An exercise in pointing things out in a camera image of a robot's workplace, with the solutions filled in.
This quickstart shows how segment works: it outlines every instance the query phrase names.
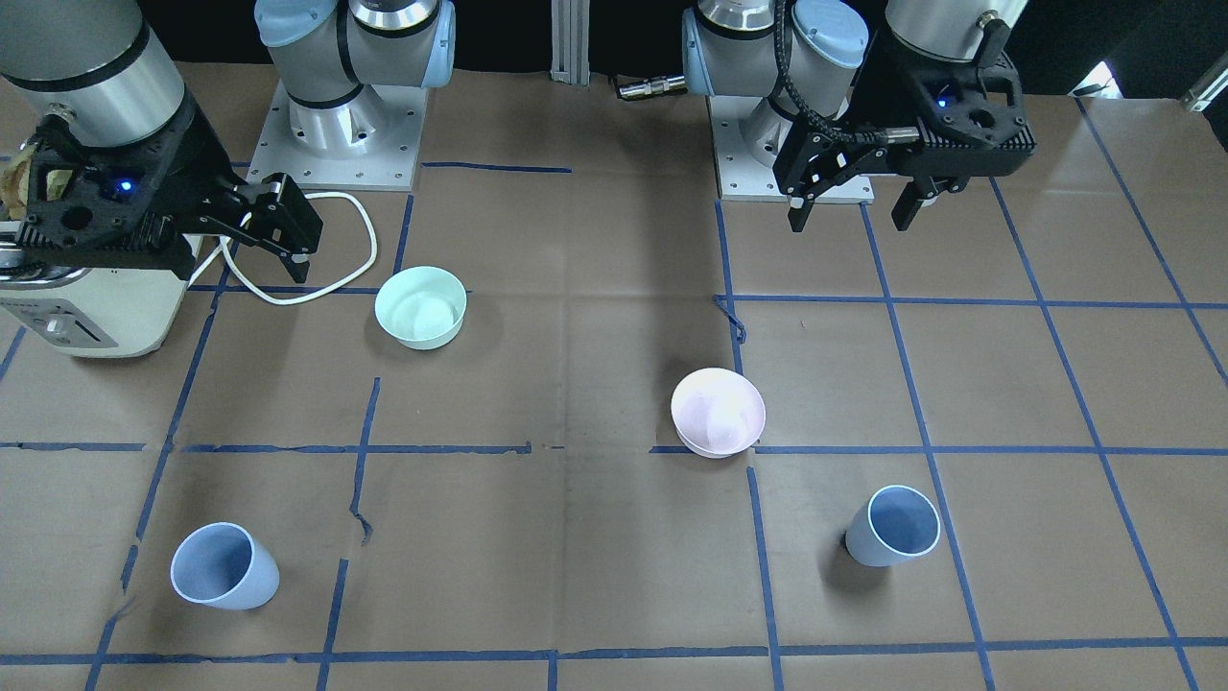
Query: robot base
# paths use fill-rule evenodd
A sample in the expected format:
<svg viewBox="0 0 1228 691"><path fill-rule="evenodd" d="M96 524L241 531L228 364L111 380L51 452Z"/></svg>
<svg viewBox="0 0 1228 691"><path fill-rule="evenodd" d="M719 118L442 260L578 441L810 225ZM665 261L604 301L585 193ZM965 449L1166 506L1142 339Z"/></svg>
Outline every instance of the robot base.
<svg viewBox="0 0 1228 691"><path fill-rule="evenodd" d="M707 99L712 124L712 149L721 199L733 201L787 201L776 189L776 177L750 153L739 123L750 117L761 98L749 96L712 96ZM857 176L815 199L819 204L861 204L873 201L869 178Z"/></svg>
<svg viewBox="0 0 1228 691"><path fill-rule="evenodd" d="M273 172L286 172L303 189L411 191L418 150L426 117L426 90L413 86L373 87L387 106L384 131L373 135L370 149L352 157L325 157L308 149L290 128L290 98L278 83L264 118L260 142L252 153L247 180L259 183Z"/></svg>

